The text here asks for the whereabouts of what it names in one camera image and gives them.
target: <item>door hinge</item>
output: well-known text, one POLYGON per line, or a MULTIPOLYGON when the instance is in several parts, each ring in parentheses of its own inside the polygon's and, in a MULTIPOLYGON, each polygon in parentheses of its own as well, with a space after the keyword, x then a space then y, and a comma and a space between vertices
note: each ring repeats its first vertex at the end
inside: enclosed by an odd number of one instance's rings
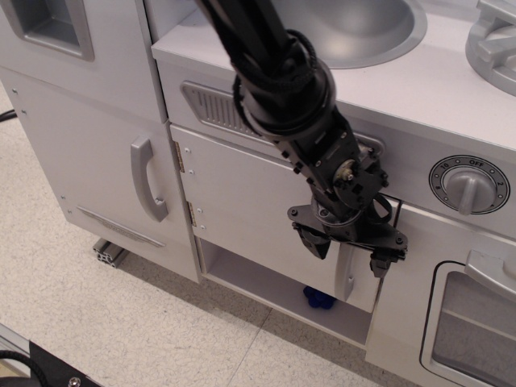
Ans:
POLYGON ((179 161, 179 171, 185 173, 185 165, 183 164, 183 157, 181 156, 181 147, 177 141, 174 141, 176 145, 177 160, 179 161))
POLYGON ((192 206, 192 203, 188 203, 188 209, 190 211, 190 221, 192 222, 192 226, 197 227, 197 223, 195 222, 195 213, 194 213, 194 206, 192 206))

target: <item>knob dial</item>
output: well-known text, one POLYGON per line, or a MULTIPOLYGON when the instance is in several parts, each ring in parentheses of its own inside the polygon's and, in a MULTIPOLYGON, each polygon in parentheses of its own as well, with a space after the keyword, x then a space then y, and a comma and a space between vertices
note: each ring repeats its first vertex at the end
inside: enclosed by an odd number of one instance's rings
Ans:
POLYGON ((463 215, 490 214, 509 199, 510 185, 493 163, 475 156, 449 156, 430 171, 430 187, 445 205, 463 215))
POLYGON ((482 212, 496 200, 497 187, 483 172, 459 171, 450 177, 446 192, 451 204, 462 215, 482 212))

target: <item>blue object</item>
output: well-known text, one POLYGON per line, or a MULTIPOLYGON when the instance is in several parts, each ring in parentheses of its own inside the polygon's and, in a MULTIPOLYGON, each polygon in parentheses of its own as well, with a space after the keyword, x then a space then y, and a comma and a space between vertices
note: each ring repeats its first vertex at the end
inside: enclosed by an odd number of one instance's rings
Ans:
POLYGON ((331 309, 335 303, 336 298, 329 294, 323 293, 320 290, 316 290, 310 286, 306 286, 303 289, 305 297, 308 298, 308 305, 312 308, 323 308, 331 309))

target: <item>screw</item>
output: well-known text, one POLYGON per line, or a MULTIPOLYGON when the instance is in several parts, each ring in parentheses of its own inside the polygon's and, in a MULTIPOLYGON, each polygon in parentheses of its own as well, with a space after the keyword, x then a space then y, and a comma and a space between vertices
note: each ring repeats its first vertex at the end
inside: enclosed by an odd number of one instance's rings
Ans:
POLYGON ((80 385, 81 385, 81 379, 79 379, 78 377, 73 377, 68 382, 68 387, 80 387, 80 385))

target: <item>oven window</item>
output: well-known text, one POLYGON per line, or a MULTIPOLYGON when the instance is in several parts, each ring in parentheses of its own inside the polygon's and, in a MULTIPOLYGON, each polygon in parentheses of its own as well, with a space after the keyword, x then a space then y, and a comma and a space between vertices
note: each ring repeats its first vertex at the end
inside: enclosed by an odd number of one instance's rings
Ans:
POLYGON ((516 387, 516 304, 449 273, 432 357, 490 385, 516 387))

